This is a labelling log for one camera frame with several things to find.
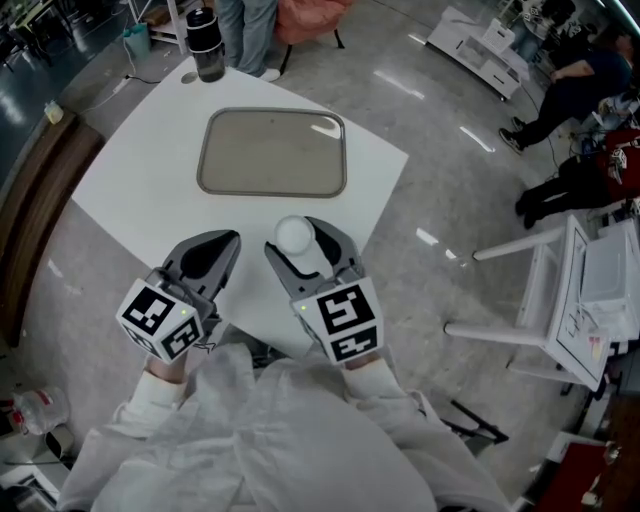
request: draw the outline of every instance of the red shirt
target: red shirt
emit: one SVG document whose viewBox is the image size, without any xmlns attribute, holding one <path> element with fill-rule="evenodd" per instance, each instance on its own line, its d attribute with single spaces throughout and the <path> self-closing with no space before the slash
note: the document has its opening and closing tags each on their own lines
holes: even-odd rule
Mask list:
<svg viewBox="0 0 640 512">
<path fill-rule="evenodd" d="M 605 137 L 605 151 L 596 156 L 596 164 L 607 178 L 607 189 L 613 202 L 640 196 L 640 148 L 622 148 L 627 168 L 622 172 L 622 185 L 609 176 L 609 155 L 619 144 L 640 138 L 640 130 L 618 130 Z"/>
</svg>

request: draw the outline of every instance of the white sleeve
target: white sleeve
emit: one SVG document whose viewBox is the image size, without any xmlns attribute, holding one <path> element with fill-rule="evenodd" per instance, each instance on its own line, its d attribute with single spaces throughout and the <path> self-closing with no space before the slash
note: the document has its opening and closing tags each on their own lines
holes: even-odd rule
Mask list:
<svg viewBox="0 0 640 512">
<path fill-rule="evenodd" d="M 429 484 L 438 508 L 509 510 L 491 475 L 440 421 L 421 393 L 410 396 L 400 387 L 384 359 L 342 373 L 347 400 L 382 428 L 411 461 Z"/>
<path fill-rule="evenodd" d="M 144 372 L 131 400 L 120 405 L 105 428 L 146 439 L 180 407 L 186 383 L 171 384 Z"/>
<path fill-rule="evenodd" d="M 103 427 L 91 429 L 64 483 L 59 510 L 90 510 L 120 465 L 182 402 L 186 384 L 171 384 L 144 372 L 133 396 Z"/>
</svg>

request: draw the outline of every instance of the dark blue shirt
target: dark blue shirt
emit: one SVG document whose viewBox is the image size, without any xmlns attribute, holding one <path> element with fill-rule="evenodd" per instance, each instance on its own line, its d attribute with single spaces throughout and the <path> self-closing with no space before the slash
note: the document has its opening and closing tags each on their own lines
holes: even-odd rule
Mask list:
<svg viewBox="0 0 640 512">
<path fill-rule="evenodd" d="M 598 109 L 604 98 L 626 91 L 631 81 L 631 66 L 616 52 L 598 51 L 588 54 L 584 60 L 594 74 L 580 78 L 562 78 L 549 88 L 559 108 L 579 120 Z"/>
</svg>

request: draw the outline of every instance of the white desk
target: white desk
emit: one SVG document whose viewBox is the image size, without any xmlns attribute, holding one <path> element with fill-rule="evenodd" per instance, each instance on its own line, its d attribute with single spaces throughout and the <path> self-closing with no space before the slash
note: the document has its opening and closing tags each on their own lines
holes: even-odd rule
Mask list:
<svg viewBox="0 0 640 512">
<path fill-rule="evenodd" d="M 560 254 L 549 249 L 561 243 Z M 512 363 L 509 369 L 537 377 L 585 384 L 597 390 L 604 373 L 610 342 L 594 347 L 586 339 L 593 326 L 578 306 L 585 251 L 589 238 L 573 215 L 565 226 L 474 253 L 486 260 L 534 249 L 527 288 L 515 328 L 449 323 L 445 332 L 503 343 L 539 346 L 564 370 L 544 370 Z"/>
<path fill-rule="evenodd" d="M 338 226 L 362 250 L 408 157 L 344 119 L 347 185 L 339 196 L 206 194 L 196 183 L 196 170 L 214 112 L 227 107 L 326 109 L 233 70 L 212 84 L 182 84 L 180 78 L 194 70 L 193 59 L 187 59 L 140 103 L 93 162 L 73 199 L 149 267 L 161 265 L 186 238 L 217 229 L 238 231 L 242 252 L 216 300 L 222 317 L 292 356 L 301 355 L 311 341 L 264 256 L 265 241 L 273 241 L 282 217 L 311 215 Z"/>
</svg>

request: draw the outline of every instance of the floor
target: floor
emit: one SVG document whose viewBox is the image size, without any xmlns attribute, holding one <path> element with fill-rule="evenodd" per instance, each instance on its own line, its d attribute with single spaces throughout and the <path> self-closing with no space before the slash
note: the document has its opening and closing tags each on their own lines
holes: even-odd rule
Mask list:
<svg viewBox="0 0 640 512">
<path fill-rule="evenodd" d="M 14 73 L 0 65 L 0 187 L 29 134 L 43 115 L 44 105 L 56 99 L 69 82 L 120 33 L 127 22 L 127 11 L 118 4 L 114 16 L 73 25 L 76 42 L 55 39 L 45 46 L 53 66 L 29 55 L 9 59 Z"/>
<path fill-rule="evenodd" d="M 386 339 L 403 385 L 425 392 L 444 417 L 451 417 L 447 400 L 455 398 L 510 436 L 481 459 L 514 499 L 531 480 L 529 468 L 575 417 L 584 394 L 574 390 L 560 397 L 558 383 L 505 369 L 512 357 L 535 357 L 528 352 L 452 338 L 442 326 L 451 319 L 514 321 L 529 256 L 477 263 L 470 255 L 525 235 L 514 201 L 555 166 L 547 143 L 519 157 L 497 135 L 510 116 L 535 116 L 531 98 L 519 92 L 502 103 L 465 69 L 420 42 L 448 4 L 478 19 L 492 15 L 475 0 L 359 0 L 340 25 L 347 49 L 336 49 L 332 36 L 296 47 L 278 85 L 410 155 L 364 251 L 384 310 Z M 273 65 L 283 50 L 274 46 Z M 138 65 L 138 75 L 158 80 L 182 58 L 175 46 L 157 46 Z M 98 105 L 128 66 L 116 41 L 76 77 L 62 103 L 77 111 Z M 108 137 L 151 88 L 130 83 L 86 119 Z M 538 84 L 527 89 L 539 103 Z M 567 139 L 552 139 L 561 162 L 568 156 Z M 536 229 L 560 222 L 556 216 Z M 417 238 L 417 228 L 436 243 Z M 66 391 L 77 444 L 136 383 L 143 356 L 113 316 L 132 280 L 147 272 L 69 203 L 38 270 L 16 355 L 32 376 Z"/>
</svg>

